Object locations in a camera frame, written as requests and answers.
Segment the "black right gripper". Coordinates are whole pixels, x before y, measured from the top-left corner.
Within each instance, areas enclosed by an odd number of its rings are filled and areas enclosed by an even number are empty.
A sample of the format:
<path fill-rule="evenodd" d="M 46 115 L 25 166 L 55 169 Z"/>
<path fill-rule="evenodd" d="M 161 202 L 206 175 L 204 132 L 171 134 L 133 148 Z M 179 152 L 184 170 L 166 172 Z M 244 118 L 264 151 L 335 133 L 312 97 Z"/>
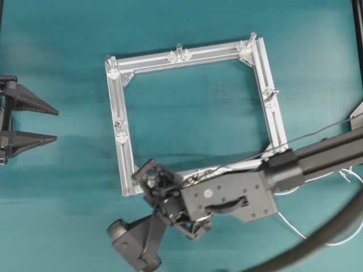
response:
<path fill-rule="evenodd" d="M 212 229 L 212 217 L 192 220 L 182 199 L 183 177 L 154 159 L 148 160 L 132 174 L 142 188 L 144 199 L 162 222 L 174 227 L 191 240 L 200 239 Z"/>

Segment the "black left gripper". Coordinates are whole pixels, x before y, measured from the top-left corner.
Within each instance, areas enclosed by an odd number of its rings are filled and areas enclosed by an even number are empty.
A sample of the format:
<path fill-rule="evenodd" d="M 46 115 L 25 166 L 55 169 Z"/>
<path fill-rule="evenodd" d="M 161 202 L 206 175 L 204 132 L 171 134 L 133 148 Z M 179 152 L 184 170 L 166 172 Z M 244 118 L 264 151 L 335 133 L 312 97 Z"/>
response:
<path fill-rule="evenodd" d="M 6 94 L 11 83 L 11 97 Z M 1 75 L 1 165 L 9 156 L 17 156 L 30 149 L 55 142 L 57 136 L 11 131 L 11 111 L 31 111 L 58 116 L 59 111 L 36 96 L 25 86 L 17 83 L 14 75 Z"/>

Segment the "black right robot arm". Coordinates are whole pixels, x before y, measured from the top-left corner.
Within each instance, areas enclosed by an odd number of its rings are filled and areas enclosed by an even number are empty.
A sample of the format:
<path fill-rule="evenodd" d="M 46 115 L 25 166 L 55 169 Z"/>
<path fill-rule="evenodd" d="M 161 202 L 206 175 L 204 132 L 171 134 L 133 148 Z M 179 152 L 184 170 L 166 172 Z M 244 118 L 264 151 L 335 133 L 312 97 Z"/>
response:
<path fill-rule="evenodd" d="M 231 214 L 243 222 L 275 214 L 275 192 L 361 163 L 362 139 L 341 135 L 277 154 L 254 171 L 215 172 L 184 180 L 149 160 L 132 177 L 154 209 L 150 227 L 171 226 L 194 240 L 211 229 L 216 214 Z"/>

